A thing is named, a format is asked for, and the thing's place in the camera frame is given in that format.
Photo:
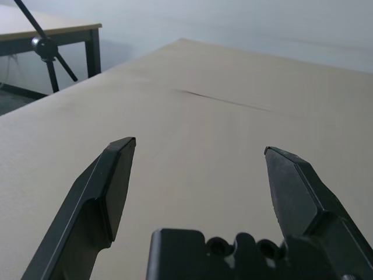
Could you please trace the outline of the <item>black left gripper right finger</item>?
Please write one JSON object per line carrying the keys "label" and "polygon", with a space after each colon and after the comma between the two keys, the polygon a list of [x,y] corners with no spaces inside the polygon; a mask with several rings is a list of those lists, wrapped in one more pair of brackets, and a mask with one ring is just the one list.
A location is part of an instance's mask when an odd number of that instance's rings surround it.
{"label": "black left gripper right finger", "polygon": [[317,245],[339,279],[372,279],[371,246],[311,164],[272,146],[264,154],[283,236]]}

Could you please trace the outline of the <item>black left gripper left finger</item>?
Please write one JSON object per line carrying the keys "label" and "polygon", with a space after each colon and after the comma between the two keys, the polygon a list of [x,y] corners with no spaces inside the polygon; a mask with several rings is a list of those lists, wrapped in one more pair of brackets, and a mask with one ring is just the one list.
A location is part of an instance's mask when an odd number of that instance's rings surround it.
{"label": "black left gripper left finger", "polygon": [[114,242],[136,139],[110,143],[75,180],[23,279],[89,279],[97,255]]}

